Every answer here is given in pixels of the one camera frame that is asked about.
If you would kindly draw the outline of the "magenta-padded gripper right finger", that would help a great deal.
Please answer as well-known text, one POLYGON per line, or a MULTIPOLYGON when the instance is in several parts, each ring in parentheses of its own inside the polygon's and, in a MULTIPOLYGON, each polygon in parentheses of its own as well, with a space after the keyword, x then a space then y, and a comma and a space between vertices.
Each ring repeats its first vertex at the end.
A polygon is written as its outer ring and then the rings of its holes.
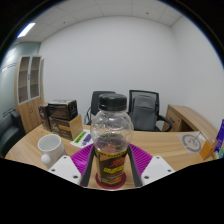
POLYGON ((127 153, 136 187, 148 185, 175 172, 161 156, 151 156, 133 144, 128 146, 127 153))

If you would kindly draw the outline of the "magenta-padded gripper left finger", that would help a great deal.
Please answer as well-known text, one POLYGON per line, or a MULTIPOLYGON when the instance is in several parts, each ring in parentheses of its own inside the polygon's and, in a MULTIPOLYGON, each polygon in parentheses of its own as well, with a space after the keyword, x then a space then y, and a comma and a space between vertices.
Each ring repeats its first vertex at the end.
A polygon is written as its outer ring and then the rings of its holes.
POLYGON ((76 185, 87 187, 90 180, 95 148, 90 144, 72 156, 62 156, 49 172, 76 185))

